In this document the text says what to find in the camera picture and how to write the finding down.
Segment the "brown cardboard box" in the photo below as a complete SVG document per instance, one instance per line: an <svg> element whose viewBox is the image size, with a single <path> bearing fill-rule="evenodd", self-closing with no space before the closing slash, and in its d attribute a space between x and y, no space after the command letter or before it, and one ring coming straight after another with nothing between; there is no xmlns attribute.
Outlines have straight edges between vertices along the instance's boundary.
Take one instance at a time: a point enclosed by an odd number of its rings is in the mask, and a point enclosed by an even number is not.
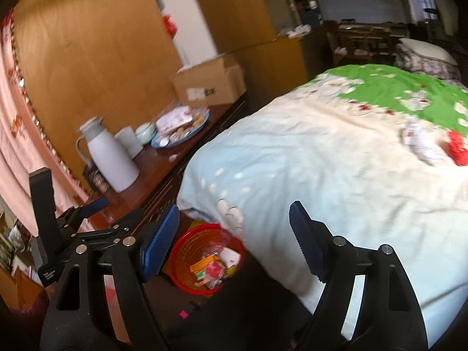
<svg viewBox="0 0 468 351"><path fill-rule="evenodd" d="M232 104L247 91L242 67L232 54L183 67L171 83L179 102L191 108Z"/></svg>

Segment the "blue plate with snacks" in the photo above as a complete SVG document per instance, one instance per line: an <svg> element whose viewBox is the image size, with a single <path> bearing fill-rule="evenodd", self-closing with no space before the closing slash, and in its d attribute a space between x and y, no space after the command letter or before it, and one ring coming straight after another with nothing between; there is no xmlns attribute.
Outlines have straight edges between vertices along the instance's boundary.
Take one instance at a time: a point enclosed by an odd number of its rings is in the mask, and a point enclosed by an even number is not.
<svg viewBox="0 0 468 351"><path fill-rule="evenodd" d="M197 135L209 118L208 109L192 109L188 105L177 105L156 120L156 135L150 144L155 149L178 146Z"/></svg>

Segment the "white thermos jug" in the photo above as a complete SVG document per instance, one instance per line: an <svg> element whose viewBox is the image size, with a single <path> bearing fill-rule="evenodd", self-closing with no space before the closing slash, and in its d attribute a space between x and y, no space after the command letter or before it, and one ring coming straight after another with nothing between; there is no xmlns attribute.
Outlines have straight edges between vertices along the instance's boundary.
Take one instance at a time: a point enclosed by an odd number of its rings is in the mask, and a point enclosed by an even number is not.
<svg viewBox="0 0 468 351"><path fill-rule="evenodd" d="M94 162L115 192L123 192L138 179L140 170L102 122L102 116L94 116L82 124L75 149L87 165L90 165L90 161Z"/></svg>

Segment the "pink curtain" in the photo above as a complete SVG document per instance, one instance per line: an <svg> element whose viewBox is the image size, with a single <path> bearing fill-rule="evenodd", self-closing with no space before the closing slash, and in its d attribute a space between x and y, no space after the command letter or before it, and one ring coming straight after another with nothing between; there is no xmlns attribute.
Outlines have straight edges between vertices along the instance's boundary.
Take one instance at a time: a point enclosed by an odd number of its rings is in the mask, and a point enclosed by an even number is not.
<svg viewBox="0 0 468 351"><path fill-rule="evenodd" d="M29 174L42 167L52 173L56 213L88 199L40 126L25 91L16 60L13 11L1 19L1 198L28 232L38 236Z"/></svg>

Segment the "wooden wardrobe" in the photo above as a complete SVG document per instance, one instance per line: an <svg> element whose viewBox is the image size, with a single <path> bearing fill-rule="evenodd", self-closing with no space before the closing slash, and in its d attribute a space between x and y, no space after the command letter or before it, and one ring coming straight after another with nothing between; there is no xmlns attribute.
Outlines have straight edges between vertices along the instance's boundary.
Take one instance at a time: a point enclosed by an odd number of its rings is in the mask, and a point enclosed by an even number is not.
<svg viewBox="0 0 468 351"><path fill-rule="evenodd" d="M216 49L244 71L252 112L332 66L323 27L289 37L301 25L293 0L197 0Z"/></svg>

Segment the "orange long box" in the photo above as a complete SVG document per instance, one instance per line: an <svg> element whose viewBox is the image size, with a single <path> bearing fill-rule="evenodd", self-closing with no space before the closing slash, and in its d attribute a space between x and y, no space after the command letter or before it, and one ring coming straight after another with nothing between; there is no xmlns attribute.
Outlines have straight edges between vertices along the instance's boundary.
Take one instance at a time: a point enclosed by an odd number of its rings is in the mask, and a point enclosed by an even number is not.
<svg viewBox="0 0 468 351"><path fill-rule="evenodd" d="M212 261L218 261L219 257L216 255L210 255L208 257L204 257L202 260L198 261L197 263L194 263L193 265L190 266L190 271L198 275L202 272L205 271L206 267L208 266L209 263Z"/></svg>

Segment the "white pillow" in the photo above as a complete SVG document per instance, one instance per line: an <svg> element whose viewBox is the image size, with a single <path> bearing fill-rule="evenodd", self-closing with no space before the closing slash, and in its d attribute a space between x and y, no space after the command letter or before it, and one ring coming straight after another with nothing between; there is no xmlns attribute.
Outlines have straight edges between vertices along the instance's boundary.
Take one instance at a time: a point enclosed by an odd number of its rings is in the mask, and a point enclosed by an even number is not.
<svg viewBox="0 0 468 351"><path fill-rule="evenodd" d="M457 66L458 63L454 57L445 49L420 40L413 40L409 38L401 38L400 42L403 46L408 48L412 53L427 59L439 60L451 65Z"/></svg>

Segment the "folded floral blanket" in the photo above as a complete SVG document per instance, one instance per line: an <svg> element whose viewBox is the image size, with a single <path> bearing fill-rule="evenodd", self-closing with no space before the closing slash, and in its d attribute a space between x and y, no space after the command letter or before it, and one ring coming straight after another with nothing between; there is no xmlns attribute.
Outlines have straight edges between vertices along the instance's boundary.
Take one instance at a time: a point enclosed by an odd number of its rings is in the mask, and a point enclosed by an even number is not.
<svg viewBox="0 0 468 351"><path fill-rule="evenodd" d="M462 76L457 65L417 55L403 44L396 46L395 66L410 73L425 74L441 80L461 82Z"/></svg>

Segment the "red foam net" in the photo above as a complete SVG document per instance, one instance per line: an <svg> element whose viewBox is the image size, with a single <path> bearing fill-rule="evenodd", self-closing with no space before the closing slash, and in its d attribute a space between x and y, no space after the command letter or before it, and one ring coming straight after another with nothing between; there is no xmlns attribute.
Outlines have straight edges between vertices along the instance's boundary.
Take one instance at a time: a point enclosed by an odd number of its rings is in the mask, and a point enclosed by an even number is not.
<svg viewBox="0 0 468 351"><path fill-rule="evenodd" d="M465 145L464 137L454 131L448 132L448 153L457 166L468 165L468 150Z"/></svg>

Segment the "white plastic bag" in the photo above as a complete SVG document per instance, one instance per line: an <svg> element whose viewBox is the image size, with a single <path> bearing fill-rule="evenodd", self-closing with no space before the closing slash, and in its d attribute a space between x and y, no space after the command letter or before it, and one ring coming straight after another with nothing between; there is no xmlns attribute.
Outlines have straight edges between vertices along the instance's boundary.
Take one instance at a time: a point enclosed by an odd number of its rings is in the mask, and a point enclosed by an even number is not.
<svg viewBox="0 0 468 351"><path fill-rule="evenodd" d="M416 116L410 116L401 130L401 142L422 162L435 166L443 151L434 138L419 124Z"/></svg>

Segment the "plastic cup with red paper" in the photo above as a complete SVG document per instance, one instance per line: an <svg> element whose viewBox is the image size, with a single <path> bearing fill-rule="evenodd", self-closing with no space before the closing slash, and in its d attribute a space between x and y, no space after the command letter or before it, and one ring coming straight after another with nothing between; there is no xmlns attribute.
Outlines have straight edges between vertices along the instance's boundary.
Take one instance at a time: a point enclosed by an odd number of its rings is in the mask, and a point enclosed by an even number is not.
<svg viewBox="0 0 468 351"><path fill-rule="evenodd" d="M211 261L205 268L203 282L209 289L213 289L222 281L224 274L224 264L221 261Z"/></svg>

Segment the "small white bowl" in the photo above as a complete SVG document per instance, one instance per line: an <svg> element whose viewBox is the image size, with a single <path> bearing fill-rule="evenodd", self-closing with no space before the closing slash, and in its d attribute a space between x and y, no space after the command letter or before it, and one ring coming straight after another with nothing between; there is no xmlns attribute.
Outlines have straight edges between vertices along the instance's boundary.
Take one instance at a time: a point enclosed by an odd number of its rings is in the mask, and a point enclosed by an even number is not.
<svg viewBox="0 0 468 351"><path fill-rule="evenodd" d="M145 146L152 141L156 135L156 126L152 122L146 122L135 130L136 138Z"/></svg>

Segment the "red hanging ornament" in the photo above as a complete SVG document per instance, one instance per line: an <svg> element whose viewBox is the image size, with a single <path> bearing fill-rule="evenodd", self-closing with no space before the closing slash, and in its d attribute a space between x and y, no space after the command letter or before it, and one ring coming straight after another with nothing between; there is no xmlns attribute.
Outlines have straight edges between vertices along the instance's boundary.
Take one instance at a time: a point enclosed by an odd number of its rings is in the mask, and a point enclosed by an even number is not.
<svg viewBox="0 0 468 351"><path fill-rule="evenodd" d="M171 39L174 39L178 31L177 25L171 20L171 16L169 14L162 16L162 19L167 34L171 37Z"/></svg>

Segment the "red trash basket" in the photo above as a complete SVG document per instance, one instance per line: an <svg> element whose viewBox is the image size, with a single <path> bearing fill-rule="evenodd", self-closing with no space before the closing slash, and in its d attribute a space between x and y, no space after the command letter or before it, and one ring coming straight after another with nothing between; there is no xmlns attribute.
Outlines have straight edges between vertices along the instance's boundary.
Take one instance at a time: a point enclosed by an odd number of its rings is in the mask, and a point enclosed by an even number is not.
<svg viewBox="0 0 468 351"><path fill-rule="evenodd" d="M241 267L241 241L217 223L187 231L174 245L168 262L173 283L191 295L213 295Z"/></svg>

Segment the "white paper cup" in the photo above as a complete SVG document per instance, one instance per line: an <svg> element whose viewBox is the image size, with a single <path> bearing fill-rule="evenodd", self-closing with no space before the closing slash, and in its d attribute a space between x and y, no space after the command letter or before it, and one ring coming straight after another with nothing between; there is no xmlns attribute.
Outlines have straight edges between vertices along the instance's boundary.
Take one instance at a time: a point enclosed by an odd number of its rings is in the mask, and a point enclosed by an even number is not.
<svg viewBox="0 0 468 351"><path fill-rule="evenodd" d="M225 267L229 269L239 265L241 254L228 247L224 247L224 249L219 253L219 258L224 263Z"/></svg>

